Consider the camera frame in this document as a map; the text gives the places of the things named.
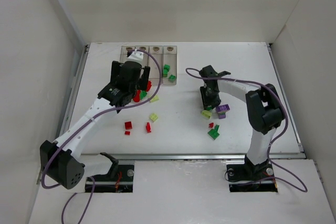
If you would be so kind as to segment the red lego piece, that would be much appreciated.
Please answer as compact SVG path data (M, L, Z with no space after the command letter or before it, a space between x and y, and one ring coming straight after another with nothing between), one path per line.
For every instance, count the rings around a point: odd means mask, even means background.
M147 87L146 87L146 92L150 91L150 89L152 88L152 82L151 81L148 81L147 83Z

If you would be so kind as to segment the red round lego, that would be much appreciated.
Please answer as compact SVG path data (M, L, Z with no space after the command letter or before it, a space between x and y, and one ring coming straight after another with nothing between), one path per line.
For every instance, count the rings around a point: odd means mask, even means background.
M134 98L133 98L133 101L134 101L135 103L138 103L138 102L141 101L141 90L137 90L137 91L136 91L136 94L135 94L135 96L134 96Z

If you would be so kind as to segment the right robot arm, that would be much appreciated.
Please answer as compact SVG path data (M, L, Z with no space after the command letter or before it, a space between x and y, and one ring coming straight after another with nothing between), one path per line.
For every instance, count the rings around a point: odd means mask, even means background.
M270 168L269 152L272 138L283 120L287 121L286 110L276 88L268 83L225 78L227 71L216 72L209 65L199 72L204 81L200 87L203 108L223 112L219 94L221 92L246 103L248 121L253 129L250 147L244 158L244 165L237 167L243 180L254 180Z

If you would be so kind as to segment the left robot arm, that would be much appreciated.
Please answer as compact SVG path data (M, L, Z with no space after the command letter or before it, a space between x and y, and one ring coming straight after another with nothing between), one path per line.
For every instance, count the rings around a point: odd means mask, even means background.
M102 175L113 178L119 161L107 153L89 159L81 153L108 116L117 115L129 106L137 91L148 86L150 67L138 62L113 61L109 83L98 93L86 113L53 142L40 146L40 164L43 176L49 176L58 186L74 188L82 178Z

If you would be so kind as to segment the purple lego stack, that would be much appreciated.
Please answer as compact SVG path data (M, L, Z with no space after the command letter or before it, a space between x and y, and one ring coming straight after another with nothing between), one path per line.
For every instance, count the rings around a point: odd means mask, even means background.
M215 108L219 119L225 119L226 113L230 110L229 104L219 105Z

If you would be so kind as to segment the yellow sloped lego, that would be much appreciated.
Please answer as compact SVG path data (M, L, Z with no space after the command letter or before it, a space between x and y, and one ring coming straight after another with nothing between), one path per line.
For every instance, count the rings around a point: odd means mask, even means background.
M201 112L201 115L207 119L210 119L212 117L212 111L209 110L203 110Z

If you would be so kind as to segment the yellow lego upper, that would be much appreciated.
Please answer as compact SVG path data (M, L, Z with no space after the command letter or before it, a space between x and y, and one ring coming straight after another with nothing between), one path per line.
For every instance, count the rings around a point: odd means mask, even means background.
M150 102L152 103L152 102L156 102L156 101L158 101L158 100L159 100L158 95L155 95L155 96L150 100Z

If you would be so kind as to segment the green lego plate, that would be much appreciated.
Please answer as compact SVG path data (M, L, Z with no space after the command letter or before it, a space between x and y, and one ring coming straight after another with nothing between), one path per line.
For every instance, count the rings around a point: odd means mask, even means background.
M208 131L207 134L210 136L210 138L211 138L212 140L216 140L216 139L220 136L218 130L219 130L219 125L216 124L212 129L210 129L210 130Z

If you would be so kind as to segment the yellow lego lower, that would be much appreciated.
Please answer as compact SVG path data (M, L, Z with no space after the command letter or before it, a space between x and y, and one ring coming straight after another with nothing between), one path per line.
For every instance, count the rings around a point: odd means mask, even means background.
M158 120L158 115L156 113L151 113L149 115L149 119L152 121L152 122L156 122Z

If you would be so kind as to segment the red square lego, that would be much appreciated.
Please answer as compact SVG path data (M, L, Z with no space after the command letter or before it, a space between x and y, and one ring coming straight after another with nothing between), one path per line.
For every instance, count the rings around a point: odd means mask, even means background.
M124 127L125 127L126 130L131 130L132 129L132 122L131 121L125 122Z

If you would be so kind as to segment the red tall lego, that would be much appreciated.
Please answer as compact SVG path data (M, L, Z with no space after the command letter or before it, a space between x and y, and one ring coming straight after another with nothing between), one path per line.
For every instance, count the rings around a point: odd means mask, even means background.
M150 122L146 122L145 129L146 129L147 133L151 133L152 132Z

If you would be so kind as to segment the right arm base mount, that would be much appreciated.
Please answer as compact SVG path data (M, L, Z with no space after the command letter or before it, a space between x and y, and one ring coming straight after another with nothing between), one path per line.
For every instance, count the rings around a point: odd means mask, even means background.
M252 174L245 164L227 164L225 179L231 193L277 193L274 170L271 164Z

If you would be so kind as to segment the aluminium rail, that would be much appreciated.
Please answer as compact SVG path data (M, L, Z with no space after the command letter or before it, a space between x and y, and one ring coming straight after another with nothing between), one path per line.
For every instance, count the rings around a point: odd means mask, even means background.
M137 161L168 161L168 160L238 160L244 159L245 154L112 154L113 157L122 160ZM271 159L306 159L305 153L278 153L271 154Z

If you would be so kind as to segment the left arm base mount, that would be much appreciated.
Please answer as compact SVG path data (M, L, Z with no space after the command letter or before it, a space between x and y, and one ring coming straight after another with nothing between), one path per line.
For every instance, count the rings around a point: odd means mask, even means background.
M95 193L132 193L134 161L120 161L112 175L94 175Z

